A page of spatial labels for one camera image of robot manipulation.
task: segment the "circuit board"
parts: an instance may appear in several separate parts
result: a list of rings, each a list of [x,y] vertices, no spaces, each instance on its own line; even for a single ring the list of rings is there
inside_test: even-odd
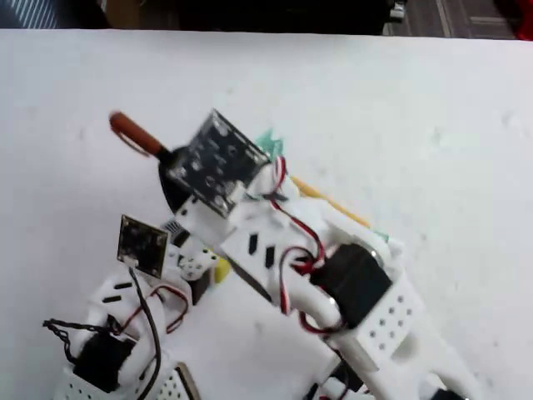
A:
[[[267,163],[259,147],[213,110],[168,177],[226,218]]]
[[[117,259],[137,260],[137,269],[161,278],[168,232],[122,215],[118,239]]]

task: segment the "hole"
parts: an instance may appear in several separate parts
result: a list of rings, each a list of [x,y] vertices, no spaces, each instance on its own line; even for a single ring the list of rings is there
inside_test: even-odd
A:
[[[257,250],[257,239],[258,238],[259,236],[257,235],[257,233],[253,233],[252,235],[250,235],[250,240],[248,241],[248,254],[250,255],[255,254]]]
[[[274,259],[276,258],[276,247],[269,246],[266,248],[265,254],[265,267],[271,268],[274,265]]]
[[[130,288],[131,286],[133,286],[131,282],[125,282],[125,283],[119,283],[115,285],[114,288],[118,290],[118,289]]]
[[[114,303],[114,302],[120,302],[122,300],[122,296],[110,296],[105,297],[102,299],[102,303]]]
[[[191,236],[191,234],[184,229],[176,235],[172,243],[177,248],[180,248],[183,246],[183,243],[189,238],[189,236]]]

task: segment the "tabletop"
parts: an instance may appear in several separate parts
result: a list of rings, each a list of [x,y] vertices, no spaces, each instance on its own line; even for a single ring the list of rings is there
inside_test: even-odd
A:
[[[170,216],[120,109],[170,148],[213,107],[285,140],[290,172],[407,245],[444,337],[493,398],[531,398],[533,47],[525,42],[200,32],[0,32],[0,385],[46,398],[43,319],[84,318],[122,213]],[[201,394],[298,398],[330,357],[232,274],[174,333]]]

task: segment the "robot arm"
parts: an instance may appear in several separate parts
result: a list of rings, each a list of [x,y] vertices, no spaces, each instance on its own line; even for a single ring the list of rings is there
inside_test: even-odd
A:
[[[247,187],[243,181],[235,186],[225,169],[232,135],[242,139],[213,112],[186,154],[169,166],[168,176],[193,195],[176,221],[283,313],[296,309],[304,323],[312,317],[318,327],[308,330],[328,336],[376,399],[418,400],[431,373],[456,395],[485,399],[432,327],[397,248],[328,202],[300,197],[285,179],[284,159],[265,163],[249,142],[232,157],[249,157],[239,166],[248,170],[239,173],[254,176]],[[297,256],[310,261],[302,267]]]

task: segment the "red wire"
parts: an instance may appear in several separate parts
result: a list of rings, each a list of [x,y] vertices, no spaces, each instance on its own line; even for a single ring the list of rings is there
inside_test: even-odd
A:
[[[280,180],[277,182],[276,186],[274,187],[274,190],[272,191],[272,193],[277,192],[280,189],[280,187],[283,184],[283,182],[285,182],[286,161],[285,161],[285,158],[283,156],[279,156],[278,159],[280,160],[280,163],[281,163],[281,176],[280,176]],[[277,173],[277,162],[276,162],[274,168],[276,169],[276,173]]]
[[[174,327],[171,329],[172,325],[175,325],[177,323],[179,323],[183,317],[185,317],[185,314],[187,313],[188,309],[189,309],[189,302],[187,301],[187,298],[185,297],[185,295],[176,290],[174,287],[172,286],[168,286],[168,285],[159,285],[157,287],[155,287],[152,292],[148,295],[148,297],[151,297],[153,296],[154,294],[159,294],[159,289],[166,289],[168,290],[169,292],[175,294],[176,296],[180,297],[184,302],[185,302],[185,308],[183,309],[182,313],[179,315],[178,318],[176,318],[174,321],[172,321],[170,324],[167,325],[167,333],[172,333],[174,332],[177,327]],[[134,317],[141,311],[141,307],[138,307],[137,310],[135,310],[135,312],[132,313],[132,315],[130,315],[128,317],[128,319],[126,320],[126,322],[124,323],[124,325],[121,326],[121,329],[120,329],[120,333],[124,332],[124,330],[129,326],[130,322],[134,319]]]
[[[281,187],[281,185],[283,184],[283,181],[285,180],[285,176],[286,176],[286,161],[285,161],[285,158],[284,157],[280,157],[280,161],[281,161],[281,177],[280,177],[280,180],[277,183],[273,193],[277,192],[277,190]],[[306,232],[309,236],[311,236],[314,239],[314,241],[316,242],[316,247],[317,247],[317,255],[315,257],[313,257],[312,253],[309,250],[307,250],[306,248],[301,247],[301,246],[291,246],[291,247],[287,248],[283,252],[283,254],[281,255],[280,264],[279,264],[280,265],[280,308],[281,308],[281,312],[287,315],[290,310],[288,310],[288,307],[287,307],[287,304],[286,304],[286,290],[285,290],[285,283],[283,282],[283,263],[285,261],[286,255],[292,250],[302,250],[303,252],[307,253],[308,256],[310,256],[310,260],[304,266],[298,266],[297,267],[297,266],[291,265],[301,275],[307,275],[308,273],[312,273],[313,270],[314,270],[315,264],[318,263],[319,261],[321,261],[325,257],[326,251],[324,249],[324,245],[322,244],[322,242],[320,240],[320,237],[318,236],[318,234],[315,231],[313,231],[311,229],[311,227],[306,225],[302,220],[292,216],[290,213],[285,211],[273,199],[271,200],[271,205],[277,211],[280,211],[280,212],[284,213],[285,215],[287,215],[297,226],[299,226],[304,232]],[[306,314],[304,312],[302,312],[302,311],[299,312],[299,318],[300,318],[301,326],[306,331],[308,331],[309,333],[329,334],[329,333],[338,332],[338,330],[339,330],[336,327],[335,328],[327,327],[327,328],[323,328],[323,329],[319,329],[317,327],[313,327],[307,321]]]
[[[324,258],[325,251],[324,251],[324,245],[320,241],[320,238],[319,238],[318,234],[316,234],[316,232],[313,231],[304,222],[302,222],[301,220],[299,220],[296,217],[293,217],[290,213],[288,213],[283,208],[281,208],[281,206],[275,200],[271,200],[271,205],[276,210],[281,211],[282,213],[287,215],[296,225],[298,225],[301,229],[303,229],[307,234],[309,234],[309,236],[311,236],[315,240],[316,246],[318,247],[318,251],[317,251],[317,255],[315,257],[315,260],[313,261],[313,264],[321,261]]]
[[[298,318],[300,319],[300,325],[304,330],[308,331],[309,333],[314,333],[316,335],[330,335],[332,333],[339,332],[340,328],[338,327],[325,327],[323,329],[320,329],[318,327],[313,327],[308,321],[307,321],[307,314],[305,314],[303,311],[300,311],[298,313]]]

